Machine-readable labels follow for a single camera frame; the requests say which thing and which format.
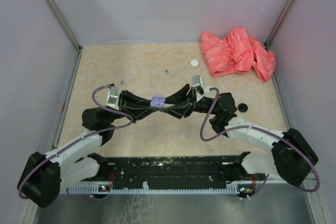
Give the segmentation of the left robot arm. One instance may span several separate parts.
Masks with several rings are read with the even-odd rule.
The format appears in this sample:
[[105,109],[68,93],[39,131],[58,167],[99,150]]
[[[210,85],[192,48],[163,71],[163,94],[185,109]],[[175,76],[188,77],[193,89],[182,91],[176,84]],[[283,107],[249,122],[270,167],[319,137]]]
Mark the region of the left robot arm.
[[82,114],[84,131],[62,147],[45,154],[31,154],[19,179],[17,189],[22,199],[30,199],[39,207],[49,206],[61,191],[82,180],[108,177],[109,167],[102,156],[93,151],[102,147],[113,137],[116,119],[127,118],[121,128],[164,108],[165,102],[155,95],[142,100],[112,86],[101,86],[92,93],[96,108],[86,109]]

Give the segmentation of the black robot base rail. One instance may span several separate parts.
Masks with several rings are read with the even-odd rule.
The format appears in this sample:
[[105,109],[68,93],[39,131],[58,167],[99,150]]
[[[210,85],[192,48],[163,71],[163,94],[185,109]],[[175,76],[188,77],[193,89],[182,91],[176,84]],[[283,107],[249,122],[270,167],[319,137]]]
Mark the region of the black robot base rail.
[[90,182],[112,184],[117,189],[225,189],[234,181],[256,182],[263,173],[248,174],[240,162],[247,155],[106,157],[103,168]]

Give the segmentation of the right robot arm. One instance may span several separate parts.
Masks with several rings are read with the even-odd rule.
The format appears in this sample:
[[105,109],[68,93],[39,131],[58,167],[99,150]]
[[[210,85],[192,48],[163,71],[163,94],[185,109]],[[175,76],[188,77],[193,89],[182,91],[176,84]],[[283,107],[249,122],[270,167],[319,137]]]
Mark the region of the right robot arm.
[[309,174],[314,174],[317,191],[320,176],[316,165],[318,157],[303,135],[296,129],[272,130],[253,124],[236,114],[237,108],[231,93],[220,93],[218,88],[195,84],[185,94],[165,98],[160,111],[178,119],[193,112],[204,113],[199,136],[210,142],[220,136],[236,138],[265,151],[264,154],[246,153],[234,167],[235,175],[242,180],[252,174],[277,175],[292,186],[300,188]]

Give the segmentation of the purple charging case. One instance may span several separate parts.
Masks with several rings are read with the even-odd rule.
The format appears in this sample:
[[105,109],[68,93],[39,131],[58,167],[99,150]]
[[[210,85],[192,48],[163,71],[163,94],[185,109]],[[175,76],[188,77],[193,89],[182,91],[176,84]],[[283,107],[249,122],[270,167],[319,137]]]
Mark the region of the purple charging case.
[[150,107],[158,108],[158,109],[164,108],[165,107],[165,97],[160,94],[155,94],[150,101]]

